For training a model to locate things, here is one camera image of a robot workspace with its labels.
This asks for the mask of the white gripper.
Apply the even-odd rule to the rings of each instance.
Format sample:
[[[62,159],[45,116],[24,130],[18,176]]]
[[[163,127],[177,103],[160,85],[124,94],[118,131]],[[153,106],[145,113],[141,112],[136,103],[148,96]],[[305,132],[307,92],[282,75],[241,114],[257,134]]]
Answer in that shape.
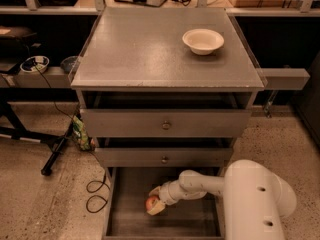
[[[164,183],[149,192],[149,196],[159,196],[160,200],[154,205],[149,215],[156,215],[165,209],[165,205],[173,205],[183,197],[184,190],[178,181]]]

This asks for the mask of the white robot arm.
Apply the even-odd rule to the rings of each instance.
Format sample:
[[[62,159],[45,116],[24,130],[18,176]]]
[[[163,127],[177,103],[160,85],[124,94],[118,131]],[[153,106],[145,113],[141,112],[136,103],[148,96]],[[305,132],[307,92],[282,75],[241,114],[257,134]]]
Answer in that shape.
[[[208,193],[223,199],[225,240],[286,240],[281,220],[295,211],[296,194],[285,180],[251,160],[232,163],[222,177],[185,170],[149,192],[146,211],[156,215]]]

